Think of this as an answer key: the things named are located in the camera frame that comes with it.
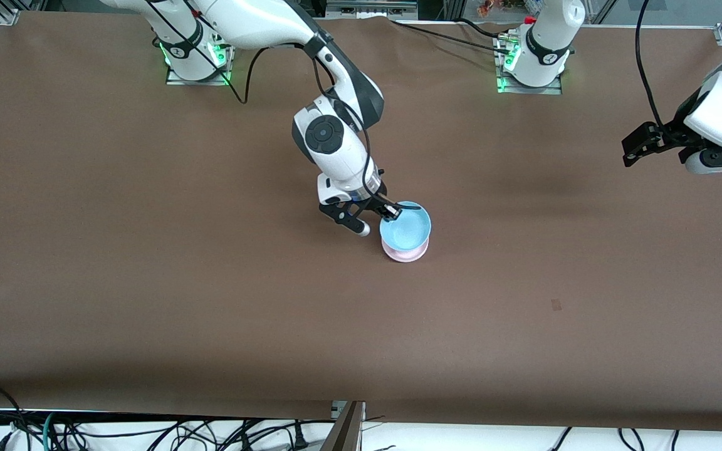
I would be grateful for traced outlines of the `light blue bowl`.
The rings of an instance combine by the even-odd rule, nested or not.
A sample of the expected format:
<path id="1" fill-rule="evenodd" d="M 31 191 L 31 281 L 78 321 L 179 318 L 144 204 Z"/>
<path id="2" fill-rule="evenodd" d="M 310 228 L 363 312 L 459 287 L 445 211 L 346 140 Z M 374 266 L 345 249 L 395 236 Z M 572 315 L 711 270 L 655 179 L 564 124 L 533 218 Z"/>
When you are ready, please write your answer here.
<path id="1" fill-rule="evenodd" d="M 398 217 L 379 222 L 383 242 L 399 252 L 415 251 L 429 240 L 432 220 L 429 212 L 416 202 L 402 200 Z"/>

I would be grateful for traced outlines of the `pink bowl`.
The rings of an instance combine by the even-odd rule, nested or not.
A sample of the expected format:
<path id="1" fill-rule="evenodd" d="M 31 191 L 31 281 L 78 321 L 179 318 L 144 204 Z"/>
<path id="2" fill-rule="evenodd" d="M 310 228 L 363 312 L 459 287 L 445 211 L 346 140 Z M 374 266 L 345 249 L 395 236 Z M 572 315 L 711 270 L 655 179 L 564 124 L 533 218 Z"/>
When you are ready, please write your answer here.
<path id="1" fill-rule="evenodd" d="M 392 246 L 389 246 L 389 243 L 387 243 L 383 239 L 381 239 L 381 244 L 383 246 L 384 254 L 386 254 L 387 257 L 396 262 L 407 263 L 421 259 L 421 257 L 426 254 L 427 249 L 429 248 L 429 239 L 426 239 L 417 248 L 409 249 L 409 251 L 400 251 L 399 249 L 394 249 Z"/>

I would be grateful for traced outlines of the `grey power strip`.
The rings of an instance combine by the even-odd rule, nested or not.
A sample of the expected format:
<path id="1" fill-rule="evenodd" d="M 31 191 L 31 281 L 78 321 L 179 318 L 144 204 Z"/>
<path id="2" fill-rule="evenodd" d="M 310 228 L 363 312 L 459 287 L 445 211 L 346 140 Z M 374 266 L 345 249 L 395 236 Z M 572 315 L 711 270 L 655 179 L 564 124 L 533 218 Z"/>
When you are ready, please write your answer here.
<path id="1" fill-rule="evenodd" d="M 417 0 L 326 0 L 325 18 L 372 18 L 418 20 Z"/>

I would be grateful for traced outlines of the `brown table cover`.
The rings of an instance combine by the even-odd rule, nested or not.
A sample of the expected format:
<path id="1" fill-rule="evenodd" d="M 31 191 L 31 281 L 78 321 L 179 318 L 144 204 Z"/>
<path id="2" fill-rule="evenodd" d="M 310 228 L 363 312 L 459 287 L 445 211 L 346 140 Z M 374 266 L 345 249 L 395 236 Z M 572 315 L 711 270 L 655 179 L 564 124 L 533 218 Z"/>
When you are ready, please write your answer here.
<path id="1" fill-rule="evenodd" d="M 722 430 L 722 174 L 626 168 L 650 114 L 630 28 L 582 28 L 561 95 L 386 18 L 323 27 L 379 85 L 390 197 L 427 254 L 318 211 L 293 115 L 309 57 L 250 101 L 169 86 L 141 17 L 0 28 L 0 387 L 24 408 Z"/>

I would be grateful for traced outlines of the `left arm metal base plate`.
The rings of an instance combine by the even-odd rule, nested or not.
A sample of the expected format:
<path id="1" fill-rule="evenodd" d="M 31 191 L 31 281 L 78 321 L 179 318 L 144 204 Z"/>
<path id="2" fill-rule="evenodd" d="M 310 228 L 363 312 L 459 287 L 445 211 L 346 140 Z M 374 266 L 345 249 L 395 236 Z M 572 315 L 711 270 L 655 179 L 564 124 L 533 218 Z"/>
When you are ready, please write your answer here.
<path id="1" fill-rule="evenodd" d="M 512 63 L 515 56 L 520 53 L 518 44 L 518 28 L 509 29 L 507 32 L 499 33 L 498 37 L 493 38 L 493 45 L 496 49 L 507 49 L 509 54 L 494 54 L 494 65 L 496 69 L 496 89 L 498 93 L 513 93 L 524 95 L 561 95 L 562 94 L 562 72 L 556 74 L 556 77 L 549 85 L 545 86 L 529 86 L 519 82 L 514 75 L 507 71 L 506 66 Z"/>

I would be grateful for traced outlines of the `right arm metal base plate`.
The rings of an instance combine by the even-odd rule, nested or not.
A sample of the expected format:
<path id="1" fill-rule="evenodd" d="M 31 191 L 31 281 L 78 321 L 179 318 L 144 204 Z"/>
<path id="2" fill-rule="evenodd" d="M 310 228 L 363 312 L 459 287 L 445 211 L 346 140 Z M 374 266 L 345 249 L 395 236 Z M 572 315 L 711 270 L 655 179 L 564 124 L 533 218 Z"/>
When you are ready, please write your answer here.
<path id="1" fill-rule="evenodd" d="M 168 66 L 168 85 L 228 85 L 235 48 L 224 42 L 211 26 L 197 24 L 195 32 L 186 40 L 159 40 L 159 48 Z"/>

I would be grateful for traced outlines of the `metal frame beam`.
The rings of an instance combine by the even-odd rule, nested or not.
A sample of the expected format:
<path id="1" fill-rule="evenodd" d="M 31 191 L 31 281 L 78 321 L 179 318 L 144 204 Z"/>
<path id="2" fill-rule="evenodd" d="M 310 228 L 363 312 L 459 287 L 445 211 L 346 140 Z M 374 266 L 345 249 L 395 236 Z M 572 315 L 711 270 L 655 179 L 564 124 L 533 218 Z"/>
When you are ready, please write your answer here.
<path id="1" fill-rule="evenodd" d="M 365 419 L 365 402 L 344 402 L 319 451 L 361 451 Z"/>

